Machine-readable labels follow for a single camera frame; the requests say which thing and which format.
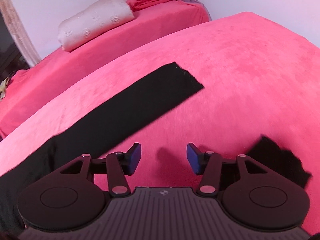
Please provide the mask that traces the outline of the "black pants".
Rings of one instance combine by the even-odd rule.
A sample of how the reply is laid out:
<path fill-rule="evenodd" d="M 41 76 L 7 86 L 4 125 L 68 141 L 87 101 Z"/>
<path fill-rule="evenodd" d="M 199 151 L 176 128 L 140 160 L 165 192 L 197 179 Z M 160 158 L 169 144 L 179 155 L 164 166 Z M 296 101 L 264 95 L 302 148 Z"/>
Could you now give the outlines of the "black pants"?
<path fill-rule="evenodd" d="M 289 167 L 268 137 L 235 160 L 197 139 L 264 131 L 263 106 L 222 100 L 176 63 L 166 64 L 47 140 L 1 177 L 1 239 L 311 239 L 301 227 L 309 174 Z M 191 187 L 131 190 L 126 177 L 168 136 L 163 165 L 201 175 Z"/>

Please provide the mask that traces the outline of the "light pink bed blanket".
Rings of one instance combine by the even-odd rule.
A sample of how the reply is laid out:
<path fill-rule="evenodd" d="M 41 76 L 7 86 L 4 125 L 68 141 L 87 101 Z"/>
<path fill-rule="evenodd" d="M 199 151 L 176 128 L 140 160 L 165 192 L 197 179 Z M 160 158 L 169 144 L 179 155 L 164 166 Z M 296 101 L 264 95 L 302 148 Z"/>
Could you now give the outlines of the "light pink bed blanket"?
<path fill-rule="evenodd" d="M 111 103 L 101 117 L 81 124 L 90 111 L 173 62 L 203 86 L 185 102 L 131 135 L 124 131 L 137 121 L 134 113 L 164 105 L 169 94 L 143 104 Z M 319 232 L 319 48 L 251 12 L 178 31 L 84 77 L 1 142 L 1 231 L 23 230 L 16 209 L 23 188 L 82 153 L 104 156 L 139 142 L 142 159 L 131 187 L 196 186 L 188 143 L 232 158 L 261 135 L 291 150 L 312 174 L 303 226 Z"/>

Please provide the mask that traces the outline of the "red-pink covered bed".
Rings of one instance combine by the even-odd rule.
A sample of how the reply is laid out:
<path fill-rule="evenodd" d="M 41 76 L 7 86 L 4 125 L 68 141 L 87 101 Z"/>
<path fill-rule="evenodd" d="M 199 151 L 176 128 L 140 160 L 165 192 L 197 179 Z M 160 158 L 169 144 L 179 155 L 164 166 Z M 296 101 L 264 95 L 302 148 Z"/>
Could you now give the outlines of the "red-pink covered bed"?
<path fill-rule="evenodd" d="M 35 67 L 19 70 L 1 100 L 1 137 L 5 138 L 49 101 L 105 64 L 149 42 L 209 21 L 200 3 L 172 0 L 136 11 L 135 19 L 74 51 L 49 54 Z"/>

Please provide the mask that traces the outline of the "beige cloth on bed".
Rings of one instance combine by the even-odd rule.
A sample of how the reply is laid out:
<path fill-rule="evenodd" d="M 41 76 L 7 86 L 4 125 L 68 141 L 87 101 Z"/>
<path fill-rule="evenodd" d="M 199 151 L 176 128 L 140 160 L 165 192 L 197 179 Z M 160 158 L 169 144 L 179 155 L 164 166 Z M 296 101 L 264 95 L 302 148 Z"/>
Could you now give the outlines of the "beige cloth on bed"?
<path fill-rule="evenodd" d="M 2 82 L 1 82 L 1 85 L 0 85 L 0 100 L 2 100 L 3 98 L 5 98 L 6 96 L 6 90 L 7 90 L 7 87 L 9 85 L 9 82 L 10 82 L 11 78 L 10 77 L 7 77 L 6 79 L 4 79 Z"/>

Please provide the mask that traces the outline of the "white embossed pillow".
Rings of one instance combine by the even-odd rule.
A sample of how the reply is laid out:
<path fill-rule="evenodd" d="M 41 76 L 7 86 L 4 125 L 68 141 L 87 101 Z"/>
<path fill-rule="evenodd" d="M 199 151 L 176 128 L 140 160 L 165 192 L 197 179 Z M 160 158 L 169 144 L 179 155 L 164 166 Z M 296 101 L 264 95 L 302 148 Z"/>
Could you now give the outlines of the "white embossed pillow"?
<path fill-rule="evenodd" d="M 57 39 L 62 50 L 73 51 L 99 35 L 134 20 L 124 0 L 99 0 L 85 10 L 62 21 Z"/>

